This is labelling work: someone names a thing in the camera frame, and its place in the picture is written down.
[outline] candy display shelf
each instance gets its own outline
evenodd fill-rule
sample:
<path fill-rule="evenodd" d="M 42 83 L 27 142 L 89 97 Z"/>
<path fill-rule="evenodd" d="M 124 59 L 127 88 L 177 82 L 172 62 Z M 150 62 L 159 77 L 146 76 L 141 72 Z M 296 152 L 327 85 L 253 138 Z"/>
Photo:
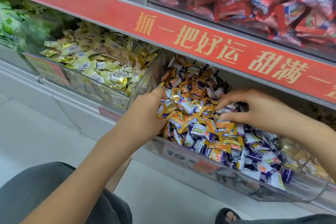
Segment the candy display shelf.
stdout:
<path fill-rule="evenodd" d="M 336 109 L 336 57 L 289 48 L 147 0 L 32 0 Z"/>

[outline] person's right hand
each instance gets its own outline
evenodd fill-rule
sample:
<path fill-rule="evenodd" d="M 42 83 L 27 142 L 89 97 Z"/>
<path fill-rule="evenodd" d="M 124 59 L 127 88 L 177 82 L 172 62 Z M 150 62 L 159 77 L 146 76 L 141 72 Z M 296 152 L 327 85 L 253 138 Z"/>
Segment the person's right hand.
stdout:
<path fill-rule="evenodd" d="M 246 123 L 279 135 L 287 135 L 288 130 L 291 130 L 295 122 L 300 122 L 302 118 L 308 118 L 278 99 L 257 90 L 229 92 L 220 99 L 216 110 L 239 101 L 248 103 L 248 112 L 227 112 L 223 113 L 220 118 Z"/>

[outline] forearm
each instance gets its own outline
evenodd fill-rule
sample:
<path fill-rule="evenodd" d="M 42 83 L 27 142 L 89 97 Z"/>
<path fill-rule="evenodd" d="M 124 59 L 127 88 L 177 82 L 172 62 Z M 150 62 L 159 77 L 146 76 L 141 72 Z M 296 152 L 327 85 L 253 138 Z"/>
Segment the forearm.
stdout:
<path fill-rule="evenodd" d="M 25 218 L 23 224 L 86 222 L 108 180 L 137 149 L 130 141 L 117 138 L 111 132 L 97 142 L 77 170 Z M 107 147 L 107 141 L 113 147 Z"/>
<path fill-rule="evenodd" d="M 289 122 L 285 135 L 300 144 L 336 180 L 336 132 L 327 125 L 303 114 Z"/>

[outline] yellow price label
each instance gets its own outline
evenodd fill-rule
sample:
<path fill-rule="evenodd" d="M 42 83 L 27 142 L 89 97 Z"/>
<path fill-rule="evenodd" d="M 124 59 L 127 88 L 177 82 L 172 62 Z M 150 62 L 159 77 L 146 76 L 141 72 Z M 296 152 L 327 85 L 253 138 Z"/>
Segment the yellow price label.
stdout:
<path fill-rule="evenodd" d="M 48 62 L 42 58 L 38 58 L 29 53 L 24 53 L 24 56 L 30 61 L 30 63 L 43 75 L 50 76 L 57 81 L 70 85 L 67 77 L 64 75 L 59 65 Z"/>

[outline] person's left hand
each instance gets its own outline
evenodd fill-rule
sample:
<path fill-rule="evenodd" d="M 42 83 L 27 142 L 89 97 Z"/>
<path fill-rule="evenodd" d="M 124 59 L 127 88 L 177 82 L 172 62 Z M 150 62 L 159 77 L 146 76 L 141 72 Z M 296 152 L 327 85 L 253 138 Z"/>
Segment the person's left hand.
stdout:
<path fill-rule="evenodd" d="M 165 119 L 157 117 L 161 99 L 167 100 L 163 88 L 139 95 L 111 132 L 141 145 L 153 139 L 167 123 Z"/>

